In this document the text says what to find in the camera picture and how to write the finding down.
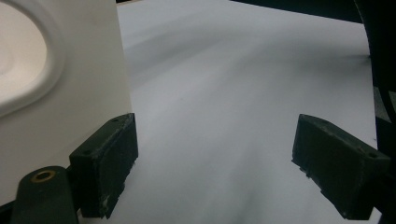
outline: gray surface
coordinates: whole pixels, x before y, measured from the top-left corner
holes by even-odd
[[[300,113],[375,146],[361,24],[226,0],[119,16],[140,157],[104,223],[357,223],[290,160]]]

